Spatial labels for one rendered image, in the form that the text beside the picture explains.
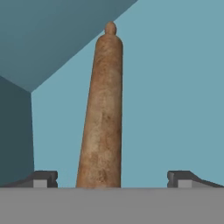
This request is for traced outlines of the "blue cabinet interior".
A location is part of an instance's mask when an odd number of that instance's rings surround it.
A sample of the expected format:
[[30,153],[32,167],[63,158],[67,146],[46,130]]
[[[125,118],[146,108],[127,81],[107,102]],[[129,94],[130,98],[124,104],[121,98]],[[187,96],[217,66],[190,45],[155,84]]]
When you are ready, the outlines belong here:
[[224,0],[0,0],[0,185],[76,181],[96,40],[123,43],[122,185],[224,185]]

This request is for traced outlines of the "brown wooden rolling pin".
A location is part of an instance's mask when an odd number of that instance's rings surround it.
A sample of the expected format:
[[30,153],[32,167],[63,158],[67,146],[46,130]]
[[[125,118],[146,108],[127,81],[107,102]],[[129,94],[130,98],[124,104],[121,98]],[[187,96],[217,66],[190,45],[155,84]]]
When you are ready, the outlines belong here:
[[76,185],[119,187],[122,169],[123,42],[109,22],[95,45]]

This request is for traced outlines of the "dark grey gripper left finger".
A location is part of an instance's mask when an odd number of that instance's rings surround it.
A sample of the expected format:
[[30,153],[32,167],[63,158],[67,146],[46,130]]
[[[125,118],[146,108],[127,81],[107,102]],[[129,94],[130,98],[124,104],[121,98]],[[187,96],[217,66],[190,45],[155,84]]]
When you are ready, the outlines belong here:
[[57,188],[57,171],[34,171],[27,178],[9,183],[3,187],[13,188]]

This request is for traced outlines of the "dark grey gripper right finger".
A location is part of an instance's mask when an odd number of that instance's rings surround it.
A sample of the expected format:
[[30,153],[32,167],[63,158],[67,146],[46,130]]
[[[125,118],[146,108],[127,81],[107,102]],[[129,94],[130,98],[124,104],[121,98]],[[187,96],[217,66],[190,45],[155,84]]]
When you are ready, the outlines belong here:
[[168,188],[222,188],[222,185],[199,178],[191,171],[168,171]]

